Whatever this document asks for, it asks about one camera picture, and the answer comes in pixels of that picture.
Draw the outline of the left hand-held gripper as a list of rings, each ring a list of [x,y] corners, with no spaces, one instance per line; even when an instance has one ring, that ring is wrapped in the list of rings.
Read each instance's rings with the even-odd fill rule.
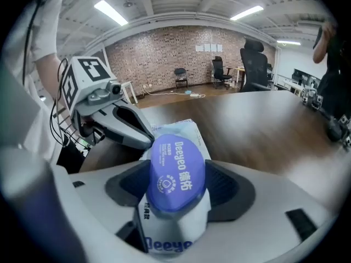
[[[140,109],[123,98],[121,83],[93,56],[74,56],[65,69],[61,92],[80,137],[95,145],[105,136],[121,145],[147,150],[155,140]]]

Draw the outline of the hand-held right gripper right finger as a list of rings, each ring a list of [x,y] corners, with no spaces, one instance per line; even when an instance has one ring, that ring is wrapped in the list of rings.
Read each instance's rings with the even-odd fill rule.
[[[302,262],[335,214],[290,180],[240,165],[206,161],[213,203],[190,262]]]

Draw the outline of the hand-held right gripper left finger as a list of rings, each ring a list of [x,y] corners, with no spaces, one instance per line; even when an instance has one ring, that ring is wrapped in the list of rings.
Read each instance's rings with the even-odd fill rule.
[[[111,177],[144,165],[146,161],[136,161],[72,175],[63,167],[54,166],[60,203],[85,256],[146,256],[116,236],[132,220],[134,208],[120,206],[105,192]]]

